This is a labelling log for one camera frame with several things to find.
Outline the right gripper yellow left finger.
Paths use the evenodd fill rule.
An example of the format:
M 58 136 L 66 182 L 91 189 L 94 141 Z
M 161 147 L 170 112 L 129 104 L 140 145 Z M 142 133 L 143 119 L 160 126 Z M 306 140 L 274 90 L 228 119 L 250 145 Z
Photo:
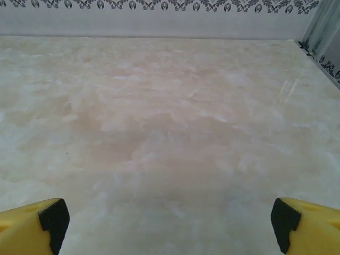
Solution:
M 70 222 L 66 202 L 52 198 L 1 212 L 1 254 L 59 254 Z

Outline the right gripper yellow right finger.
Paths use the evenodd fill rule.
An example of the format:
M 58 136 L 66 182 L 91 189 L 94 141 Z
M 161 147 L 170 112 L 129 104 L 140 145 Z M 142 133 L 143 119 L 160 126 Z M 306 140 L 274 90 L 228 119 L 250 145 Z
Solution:
M 339 255 L 338 209 L 294 198 L 277 198 L 270 220 L 281 253 Z

